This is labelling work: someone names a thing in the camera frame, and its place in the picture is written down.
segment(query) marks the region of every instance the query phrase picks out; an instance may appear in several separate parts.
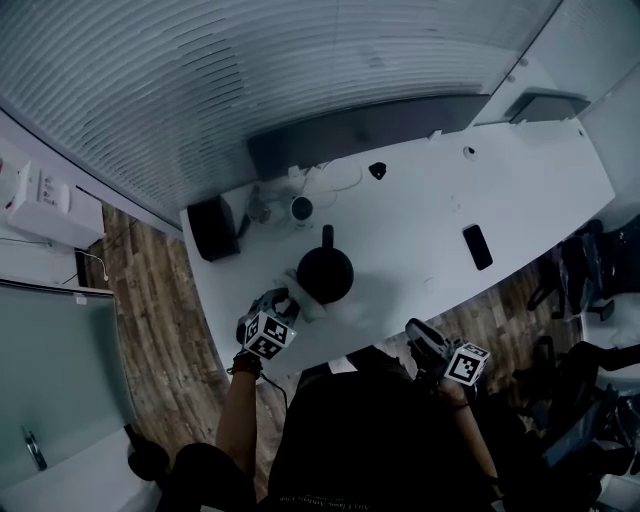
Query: hand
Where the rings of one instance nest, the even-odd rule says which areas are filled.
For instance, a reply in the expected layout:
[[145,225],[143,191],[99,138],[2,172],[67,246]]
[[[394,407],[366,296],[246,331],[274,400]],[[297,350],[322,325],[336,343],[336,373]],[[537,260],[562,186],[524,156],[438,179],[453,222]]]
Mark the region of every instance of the hand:
[[457,407],[467,404],[467,395],[462,385],[455,380],[444,377],[438,384],[440,397],[450,406]]

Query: white cable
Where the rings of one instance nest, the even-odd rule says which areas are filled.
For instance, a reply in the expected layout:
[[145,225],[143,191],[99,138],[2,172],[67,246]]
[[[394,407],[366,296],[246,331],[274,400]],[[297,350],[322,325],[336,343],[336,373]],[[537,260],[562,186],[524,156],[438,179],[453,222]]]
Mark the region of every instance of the white cable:
[[89,254],[88,252],[84,252],[81,251],[80,249],[75,249],[76,252],[80,252],[82,254],[84,254],[85,256],[89,256],[90,258],[95,258],[97,259],[100,263],[102,263],[102,271],[104,273],[104,280],[108,281],[109,280],[109,276],[107,275],[107,267],[104,266],[104,261],[102,261],[100,258],[98,258],[97,256],[94,256],[93,254]]
[[[329,163],[327,163],[324,167],[318,167],[316,166],[316,168],[320,169],[322,172],[326,171],[327,168],[332,165],[333,163],[339,161],[339,160],[344,160],[344,158],[336,158],[335,160],[331,160]],[[358,177],[358,180],[351,184],[348,185],[346,187],[342,187],[342,188],[332,188],[330,190],[321,190],[319,192],[311,192],[311,193],[307,193],[306,192],[306,188],[307,188],[307,177],[305,177],[305,182],[302,185],[302,194],[304,197],[311,197],[311,196],[317,196],[320,194],[335,194],[335,198],[333,201],[331,201],[331,203],[329,203],[328,205],[324,205],[324,206],[315,206],[318,209],[322,209],[322,208],[329,208],[330,206],[332,206],[337,200],[338,200],[338,192],[344,192],[345,190],[349,190],[350,188],[354,188],[357,187],[360,182],[364,179],[364,171],[362,170],[362,167],[360,166],[359,163],[356,162],[356,165],[358,166],[358,169],[360,171],[360,176]]]

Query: black speaker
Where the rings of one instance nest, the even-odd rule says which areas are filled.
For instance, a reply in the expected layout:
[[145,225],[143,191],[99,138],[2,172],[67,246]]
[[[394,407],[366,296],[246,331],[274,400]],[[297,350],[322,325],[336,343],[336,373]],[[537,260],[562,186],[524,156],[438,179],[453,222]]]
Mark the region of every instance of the black speaker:
[[240,253],[233,214],[222,196],[189,206],[187,214],[196,246],[205,260]]

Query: black shirt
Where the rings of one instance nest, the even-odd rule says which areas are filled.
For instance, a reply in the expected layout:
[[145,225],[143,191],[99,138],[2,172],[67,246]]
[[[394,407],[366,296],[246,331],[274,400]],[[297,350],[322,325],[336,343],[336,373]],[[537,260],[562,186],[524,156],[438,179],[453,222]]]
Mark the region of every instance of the black shirt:
[[399,375],[322,377],[289,408],[264,500],[227,455],[191,445],[158,510],[478,510],[481,475],[447,419]]

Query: door handle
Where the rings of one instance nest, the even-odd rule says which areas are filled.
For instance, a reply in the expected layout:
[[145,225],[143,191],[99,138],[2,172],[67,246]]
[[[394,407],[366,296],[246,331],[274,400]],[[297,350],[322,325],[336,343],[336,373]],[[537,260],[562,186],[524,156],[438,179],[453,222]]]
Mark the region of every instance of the door handle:
[[24,427],[22,427],[22,433],[24,435],[24,442],[27,444],[27,450],[29,450],[31,457],[33,457],[33,462],[35,462],[39,471],[44,471],[47,469],[47,462],[44,460],[44,456],[40,451],[36,436],[33,435],[31,430],[27,430]]

